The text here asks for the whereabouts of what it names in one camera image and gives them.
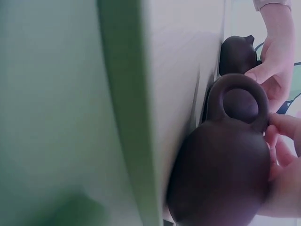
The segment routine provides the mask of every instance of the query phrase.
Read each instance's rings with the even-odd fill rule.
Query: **fingernail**
[[[254,73],[247,73],[246,76],[253,79],[254,81],[257,81],[257,76]]]

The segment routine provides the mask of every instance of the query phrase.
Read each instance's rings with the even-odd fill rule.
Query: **hand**
[[[301,156],[301,119],[271,114],[265,135],[271,153],[271,191],[258,212],[270,217],[301,217],[301,158],[294,156],[280,135],[294,140]]]
[[[262,64],[247,71],[267,93],[269,108],[276,112],[289,95],[292,81],[295,29],[289,7],[267,4],[261,8],[268,36],[261,51]]]

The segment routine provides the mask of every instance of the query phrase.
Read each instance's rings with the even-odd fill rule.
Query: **teapot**
[[[228,73],[245,74],[250,69],[261,64],[253,47],[254,37],[231,36],[221,46],[219,73],[221,76]],[[252,122],[258,106],[254,98],[247,91],[234,89],[224,98],[225,112],[232,118]]]
[[[258,115],[253,122],[226,114],[223,99],[233,89],[254,97]],[[206,120],[176,157],[166,203],[180,226],[246,226],[269,189],[270,154],[263,138],[267,96],[252,79],[231,73],[214,82],[207,104]]]

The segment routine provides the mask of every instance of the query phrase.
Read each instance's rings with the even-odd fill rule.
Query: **sleeve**
[[[285,6],[288,6],[290,10],[292,10],[292,2],[291,0],[253,0],[256,11],[260,11],[260,9],[270,3],[278,3]]]

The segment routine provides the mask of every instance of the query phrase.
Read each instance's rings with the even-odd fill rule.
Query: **teapot handle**
[[[232,89],[244,89],[254,97],[258,105],[258,115],[251,123],[251,127],[263,132],[268,125],[269,117],[267,95],[257,82],[239,73],[226,74],[215,81],[208,97],[207,120],[215,121],[228,117],[223,107],[223,98]]]

